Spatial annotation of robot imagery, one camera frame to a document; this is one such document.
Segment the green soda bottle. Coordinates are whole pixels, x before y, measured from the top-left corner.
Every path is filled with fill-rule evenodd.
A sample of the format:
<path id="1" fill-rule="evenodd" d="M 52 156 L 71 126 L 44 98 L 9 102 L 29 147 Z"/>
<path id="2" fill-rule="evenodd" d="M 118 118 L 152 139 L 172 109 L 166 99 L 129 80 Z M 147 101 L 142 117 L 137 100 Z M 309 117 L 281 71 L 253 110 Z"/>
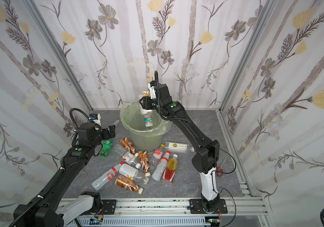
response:
<path id="1" fill-rule="evenodd" d="M 99 155 L 101 157 L 107 157 L 110 154 L 110 150 L 112 148 L 112 141 L 111 140 L 105 140 L 102 144 L 102 148 L 100 150 Z"/>

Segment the small clear bottle green label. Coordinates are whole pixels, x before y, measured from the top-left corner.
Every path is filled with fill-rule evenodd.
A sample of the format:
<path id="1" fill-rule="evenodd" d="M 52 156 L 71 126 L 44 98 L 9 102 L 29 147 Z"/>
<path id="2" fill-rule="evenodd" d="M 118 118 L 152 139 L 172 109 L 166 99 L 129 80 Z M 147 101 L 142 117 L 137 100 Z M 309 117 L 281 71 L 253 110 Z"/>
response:
<path id="1" fill-rule="evenodd" d="M 143 116 L 144 116 L 145 126 L 152 127 L 153 126 L 152 110 L 145 110 Z"/>

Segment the clear crushed water bottle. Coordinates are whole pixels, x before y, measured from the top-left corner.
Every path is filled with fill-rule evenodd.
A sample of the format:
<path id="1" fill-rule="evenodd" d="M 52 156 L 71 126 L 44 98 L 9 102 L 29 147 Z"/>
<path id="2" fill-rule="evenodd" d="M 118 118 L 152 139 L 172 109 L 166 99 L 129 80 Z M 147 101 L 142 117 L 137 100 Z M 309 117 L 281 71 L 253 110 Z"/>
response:
<path id="1" fill-rule="evenodd" d="M 129 164 L 132 167 L 135 167 L 137 169 L 141 168 L 141 163 L 138 154 L 133 155 L 129 151 L 126 150 L 125 147 L 122 147 L 121 145 L 116 145 L 114 147 L 114 151 L 119 154 L 123 161 Z"/>

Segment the white bottle yellow V label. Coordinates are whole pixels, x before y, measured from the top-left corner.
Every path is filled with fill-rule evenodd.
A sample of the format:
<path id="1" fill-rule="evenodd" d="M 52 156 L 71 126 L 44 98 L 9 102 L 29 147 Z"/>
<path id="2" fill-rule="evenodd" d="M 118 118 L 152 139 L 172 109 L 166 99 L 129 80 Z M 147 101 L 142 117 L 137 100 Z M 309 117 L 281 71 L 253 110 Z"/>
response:
<path id="1" fill-rule="evenodd" d="M 149 178 L 146 177 L 143 172 L 126 163 L 121 165 L 119 168 L 119 173 L 135 183 L 142 183 L 144 185 L 149 183 Z"/>

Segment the clear bottle sideways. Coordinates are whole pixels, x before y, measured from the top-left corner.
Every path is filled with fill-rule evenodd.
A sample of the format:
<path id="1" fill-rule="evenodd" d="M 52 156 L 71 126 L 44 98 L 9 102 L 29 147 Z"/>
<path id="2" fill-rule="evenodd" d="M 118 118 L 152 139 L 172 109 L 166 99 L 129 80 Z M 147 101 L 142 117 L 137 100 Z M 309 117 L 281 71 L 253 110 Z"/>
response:
<path id="1" fill-rule="evenodd" d="M 179 143 L 179 142 L 165 142 L 165 148 L 170 152 L 177 153 L 189 153 L 194 152 L 195 149 L 190 144 Z"/>

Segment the yellow juice bottle red label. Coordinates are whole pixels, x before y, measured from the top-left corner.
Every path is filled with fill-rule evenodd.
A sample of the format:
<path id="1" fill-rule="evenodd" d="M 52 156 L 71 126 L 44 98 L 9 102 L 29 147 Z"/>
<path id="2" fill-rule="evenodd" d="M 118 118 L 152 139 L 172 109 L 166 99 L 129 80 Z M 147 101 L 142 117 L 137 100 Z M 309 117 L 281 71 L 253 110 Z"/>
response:
<path id="1" fill-rule="evenodd" d="M 178 167 L 178 155 L 177 154 L 173 154 L 172 158 L 170 158 L 167 162 L 166 165 L 166 169 L 164 171 L 163 174 L 163 179 L 168 181 L 168 182 L 172 182 L 173 178 L 176 174 L 176 170 Z"/>

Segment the white bottle yellow flower label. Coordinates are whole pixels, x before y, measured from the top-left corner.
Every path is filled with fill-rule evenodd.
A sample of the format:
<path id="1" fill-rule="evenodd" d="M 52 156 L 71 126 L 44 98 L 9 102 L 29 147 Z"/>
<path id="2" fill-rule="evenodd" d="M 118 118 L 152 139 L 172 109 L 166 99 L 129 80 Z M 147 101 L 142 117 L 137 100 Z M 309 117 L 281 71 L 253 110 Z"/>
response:
<path id="1" fill-rule="evenodd" d="M 138 100 L 140 100 L 144 96 L 149 96 L 149 91 L 148 90 L 141 90 L 141 91 L 139 91 L 139 93 L 138 93 Z M 140 104 L 140 112 L 141 112 L 141 114 L 145 115 L 147 113 L 150 113 L 151 110 L 145 110 L 145 109 L 143 109 L 142 105 Z"/>

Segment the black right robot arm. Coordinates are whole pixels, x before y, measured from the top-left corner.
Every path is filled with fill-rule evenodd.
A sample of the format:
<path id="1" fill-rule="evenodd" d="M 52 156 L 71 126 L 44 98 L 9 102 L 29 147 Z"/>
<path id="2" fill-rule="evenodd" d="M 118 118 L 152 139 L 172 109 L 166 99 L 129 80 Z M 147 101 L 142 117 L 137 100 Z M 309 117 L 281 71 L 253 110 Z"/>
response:
<path id="1" fill-rule="evenodd" d="M 156 110 L 161 119 L 175 124 L 187 137 L 195 151 L 192 164 L 200 173 L 202 207 L 204 211 L 212 212 L 220 202 L 220 193 L 216 185 L 219 142 L 207 137 L 190 119 L 182 104 L 172 100 L 167 85 L 159 82 L 157 71 L 154 72 L 148 89 L 150 95 L 139 100 L 142 109 Z"/>

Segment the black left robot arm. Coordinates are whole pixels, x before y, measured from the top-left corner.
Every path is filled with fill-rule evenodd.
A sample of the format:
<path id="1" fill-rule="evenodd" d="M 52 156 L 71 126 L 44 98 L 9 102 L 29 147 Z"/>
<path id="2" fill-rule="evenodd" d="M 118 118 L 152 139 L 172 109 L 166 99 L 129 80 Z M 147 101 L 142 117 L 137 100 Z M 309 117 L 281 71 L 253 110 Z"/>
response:
<path id="1" fill-rule="evenodd" d="M 84 192 L 73 202 L 59 209 L 59 203 L 65 192 L 88 164 L 91 157 L 96 157 L 95 148 L 103 141 L 115 138 L 115 124 L 102 128 L 99 114 L 90 114 L 88 121 L 81 125 L 73 112 L 84 111 L 72 108 L 69 111 L 76 133 L 71 148 L 60 161 L 60 168 L 46 186 L 28 203 L 20 204 L 15 209 L 11 227 L 65 227 L 82 214 L 98 214 L 104 208 L 99 193 Z"/>

